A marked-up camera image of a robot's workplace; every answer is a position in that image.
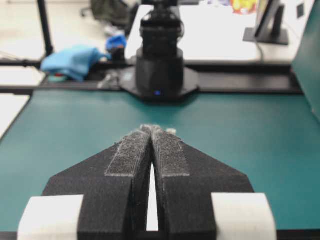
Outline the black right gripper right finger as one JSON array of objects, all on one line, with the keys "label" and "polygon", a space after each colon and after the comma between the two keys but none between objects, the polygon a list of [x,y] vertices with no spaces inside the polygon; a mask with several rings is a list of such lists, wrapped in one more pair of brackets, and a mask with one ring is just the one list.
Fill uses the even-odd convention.
[{"label": "black right gripper right finger", "polygon": [[264,193],[248,177],[153,125],[160,222],[168,240],[274,240]]}]

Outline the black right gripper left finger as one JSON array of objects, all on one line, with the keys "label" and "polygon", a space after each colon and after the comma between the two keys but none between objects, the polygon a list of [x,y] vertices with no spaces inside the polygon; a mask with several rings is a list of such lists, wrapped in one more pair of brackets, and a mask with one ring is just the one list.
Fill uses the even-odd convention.
[{"label": "black right gripper left finger", "polygon": [[52,176],[29,199],[20,240],[124,240],[146,227],[151,132],[120,142]]}]

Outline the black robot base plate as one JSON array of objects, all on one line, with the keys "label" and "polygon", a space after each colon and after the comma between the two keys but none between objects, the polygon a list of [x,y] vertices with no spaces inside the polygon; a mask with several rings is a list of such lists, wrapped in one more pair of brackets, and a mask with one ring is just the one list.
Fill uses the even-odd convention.
[{"label": "black robot base plate", "polygon": [[147,102],[178,102],[199,89],[199,74],[185,67],[183,76],[154,73],[136,77],[136,68],[129,67],[119,74],[119,86]]}]

